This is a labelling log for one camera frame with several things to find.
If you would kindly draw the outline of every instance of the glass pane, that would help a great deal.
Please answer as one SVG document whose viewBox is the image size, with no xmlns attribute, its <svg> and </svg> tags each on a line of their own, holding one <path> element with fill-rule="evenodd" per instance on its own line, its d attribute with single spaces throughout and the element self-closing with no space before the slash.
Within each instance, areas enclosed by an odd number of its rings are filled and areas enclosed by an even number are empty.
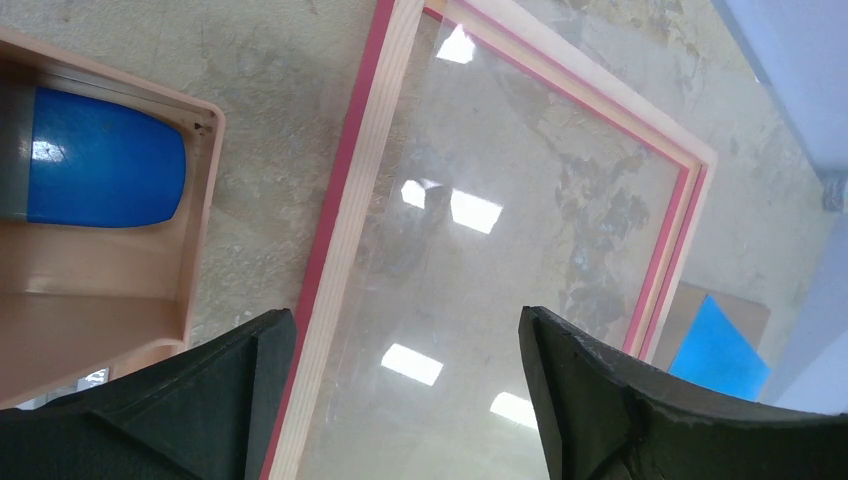
<svg viewBox="0 0 848 480">
<path fill-rule="evenodd" d="M 620 348 L 671 199 L 671 162 L 462 29 L 436 45 L 378 181 L 392 187 L 374 196 L 302 478 L 544 478 L 521 307 Z"/>
<path fill-rule="evenodd" d="M 788 114 L 776 103 L 780 97 L 759 83 L 741 54 L 728 53 L 735 45 L 709 43 L 715 38 L 683 31 L 701 20 L 658 19 L 667 23 L 659 29 L 666 36 L 657 38 L 645 34 L 656 25 L 622 25 L 624 19 L 600 5 L 588 8 L 588 14 L 549 2 L 526 7 L 718 153 L 678 294 L 651 362 L 670 368 L 700 302 L 711 296 L 766 368 L 767 379 L 754 385 L 751 399 L 843 411 L 848 390 L 827 386 L 842 362 L 816 367 L 816 359 L 831 345 L 844 350 L 837 340 L 846 327 L 845 222 L 823 206 L 824 184 L 837 184 L 844 172 L 822 168 L 821 158 L 805 155 Z M 717 65 L 710 56 L 726 60 Z M 827 197 L 842 202 L 844 189 Z M 719 364 L 723 354 L 715 349 L 711 354 L 703 363 Z"/>
</svg>

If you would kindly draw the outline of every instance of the gray wall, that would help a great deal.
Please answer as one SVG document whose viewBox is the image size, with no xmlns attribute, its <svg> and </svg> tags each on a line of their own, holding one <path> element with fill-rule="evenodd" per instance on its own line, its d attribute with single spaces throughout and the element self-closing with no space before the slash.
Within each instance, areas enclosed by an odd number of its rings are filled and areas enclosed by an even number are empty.
<svg viewBox="0 0 848 480">
<path fill-rule="evenodd" d="M 795 330 L 761 401 L 822 413 L 841 412 L 848 404 L 846 216 L 834 225 Z"/>
<path fill-rule="evenodd" d="M 816 170 L 848 169 L 848 2 L 713 0 Z"/>
</svg>

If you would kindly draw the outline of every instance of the wooden frame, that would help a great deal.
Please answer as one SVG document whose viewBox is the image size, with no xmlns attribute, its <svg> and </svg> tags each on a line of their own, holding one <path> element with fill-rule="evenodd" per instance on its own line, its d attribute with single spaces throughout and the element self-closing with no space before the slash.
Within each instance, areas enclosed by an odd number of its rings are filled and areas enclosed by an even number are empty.
<svg viewBox="0 0 848 480">
<path fill-rule="evenodd" d="M 679 167 L 624 351 L 650 360 L 680 279 L 717 161 L 713 150 L 513 0 L 378 0 L 295 315 L 301 329 L 297 373 L 280 408 L 263 478 L 296 476 L 422 8 L 461 24 L 516 68 Z M 284 415 L 287 406 L 291 414 Z"/>
</svg>

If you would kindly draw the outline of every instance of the blue sheet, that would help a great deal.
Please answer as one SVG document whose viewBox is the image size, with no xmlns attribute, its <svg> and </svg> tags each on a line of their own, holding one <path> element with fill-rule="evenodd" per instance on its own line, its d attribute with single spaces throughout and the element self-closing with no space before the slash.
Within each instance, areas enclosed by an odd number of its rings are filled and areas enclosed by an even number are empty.
<svg viewBox="0 0 848 480">
<path fill-rule="evenodd" d="M 182 135 L 102 100 L 38 87 L 27 221 L 127 228 L 164 222 L 183 195 Z"/>
<path fill-rule="evenodd" d="M 709 295 L 669 370 L 695 385 L 750 401 L 756 401 L 770 372 Z"/>
</svg>

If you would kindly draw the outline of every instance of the blue cushion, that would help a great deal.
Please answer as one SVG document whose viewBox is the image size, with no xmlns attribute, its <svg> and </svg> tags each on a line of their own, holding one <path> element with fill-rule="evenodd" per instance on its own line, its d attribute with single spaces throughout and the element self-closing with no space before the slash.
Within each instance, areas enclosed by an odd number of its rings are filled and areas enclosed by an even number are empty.
<svg viewBox="0 0 848 480">
<path fill-rule="evenodd" d="M 183 193 L 182 135 L 114 103 L 38 88 L 27 221 L 136 227 L 170 219 Z"/>
</svg>

